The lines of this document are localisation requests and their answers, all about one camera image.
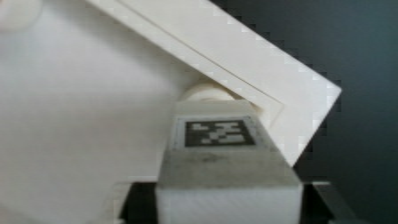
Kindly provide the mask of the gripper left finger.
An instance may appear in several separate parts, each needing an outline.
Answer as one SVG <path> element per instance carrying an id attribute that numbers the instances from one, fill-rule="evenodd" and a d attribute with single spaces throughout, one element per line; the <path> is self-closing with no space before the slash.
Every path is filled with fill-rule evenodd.
<path id="1" fill-rule="evenodd" d="M 119 182 L 87 224 L 158 224 L 154 182 Z"/>

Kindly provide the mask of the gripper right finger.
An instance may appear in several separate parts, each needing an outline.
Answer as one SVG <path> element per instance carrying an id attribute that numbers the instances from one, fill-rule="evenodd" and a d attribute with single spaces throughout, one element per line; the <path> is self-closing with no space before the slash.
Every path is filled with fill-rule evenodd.
<path id="1" fill-rule="evenodd" d="M 327 181 L 304 183 L 298 224 L 371 224 L 360 219 Z"/>

